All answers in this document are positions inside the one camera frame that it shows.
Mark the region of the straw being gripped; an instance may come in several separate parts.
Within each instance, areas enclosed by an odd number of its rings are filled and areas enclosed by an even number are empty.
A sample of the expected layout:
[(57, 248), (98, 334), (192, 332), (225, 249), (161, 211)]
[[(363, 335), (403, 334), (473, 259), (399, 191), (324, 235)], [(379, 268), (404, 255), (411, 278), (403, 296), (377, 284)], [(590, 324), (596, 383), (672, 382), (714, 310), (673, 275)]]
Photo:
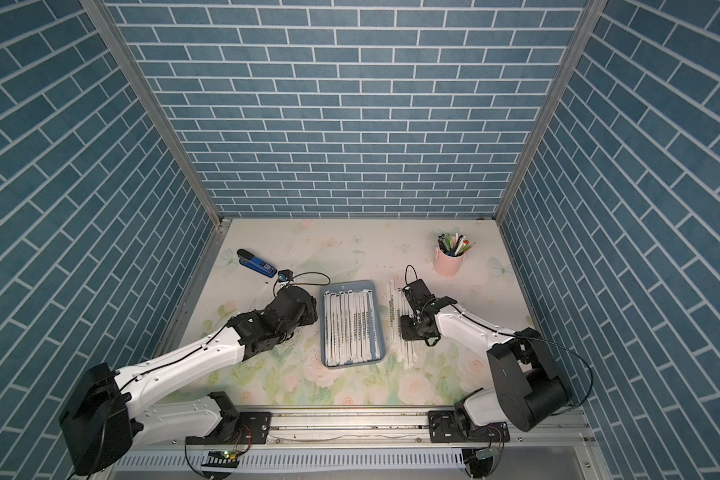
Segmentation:
[(335, 313), (336, 313), (336, 322), (337, 322), (337, 334), (338, 334), (338, 356), (339, 360), (338, 363), (340, 365), (344, 364), (347, 361), (347, 344), (346, 344), (346, 331), (345, 331), (345, 322), (344, 322), (344, 315), (343, 315), (343, 295), (338, 294), (335, 296)]

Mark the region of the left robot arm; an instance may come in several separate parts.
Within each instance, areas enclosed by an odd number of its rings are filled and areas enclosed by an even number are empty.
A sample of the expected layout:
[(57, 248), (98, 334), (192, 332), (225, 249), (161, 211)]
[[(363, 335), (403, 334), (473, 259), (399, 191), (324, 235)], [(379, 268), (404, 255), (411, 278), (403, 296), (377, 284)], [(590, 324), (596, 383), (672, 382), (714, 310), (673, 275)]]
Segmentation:
[(237, 314), (177, 350), (120, 369), (106, 363), (89, 368), (59, 416), (75, 474), (94, 474), (141, 444), (177, 436), (218, 442), (229, 438), (235, 409), (225, 395), (165, 409), (156, 404), (205, 375), (272, 350), (316, 320), (316, 299), (298, 286), (287, 286), (264, 308)]

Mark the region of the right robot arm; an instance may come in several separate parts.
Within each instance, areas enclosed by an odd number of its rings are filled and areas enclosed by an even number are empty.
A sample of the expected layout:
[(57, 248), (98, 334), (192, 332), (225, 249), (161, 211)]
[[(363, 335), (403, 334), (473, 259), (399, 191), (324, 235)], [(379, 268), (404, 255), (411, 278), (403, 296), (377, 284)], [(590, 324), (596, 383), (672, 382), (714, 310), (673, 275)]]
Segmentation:
[(527, 432), (571, 400), (548, 343), (535, 329), (494, 325), (451, 297), (435, 296), (421, 279), (407, 284), (402, 293), (411, 308), (400, 317), (404, 340), (434, 346), (448, 338), (488, 361), (493, 386), (469, 394), (455, 406), (462, 435), (476, 435), (498, 422)]

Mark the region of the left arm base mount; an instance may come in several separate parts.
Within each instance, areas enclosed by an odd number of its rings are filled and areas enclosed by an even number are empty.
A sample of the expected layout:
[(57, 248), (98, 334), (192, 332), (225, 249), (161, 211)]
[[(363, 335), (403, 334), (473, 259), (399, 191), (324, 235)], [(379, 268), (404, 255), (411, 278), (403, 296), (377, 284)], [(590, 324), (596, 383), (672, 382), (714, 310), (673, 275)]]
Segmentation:
[(271, 420), (272, 413), (269, 411), (244, 411), (236, 416), (225, 416), (208, 435), (187, 437), (185, 443), (188, 445), (237, 443), (242, 447), (248, 444), (265, 444)]

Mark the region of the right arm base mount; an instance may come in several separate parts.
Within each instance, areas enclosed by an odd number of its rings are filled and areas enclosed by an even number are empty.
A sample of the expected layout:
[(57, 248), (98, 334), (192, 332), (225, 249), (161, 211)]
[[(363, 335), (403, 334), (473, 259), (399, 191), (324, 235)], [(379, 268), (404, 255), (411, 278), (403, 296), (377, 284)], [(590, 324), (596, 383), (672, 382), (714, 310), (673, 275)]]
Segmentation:
[(430, 410), (427, 417), (432, 443), (506, 443), (510, 441), (506, 422), (477, 426), (465, 413), (455, 410)]

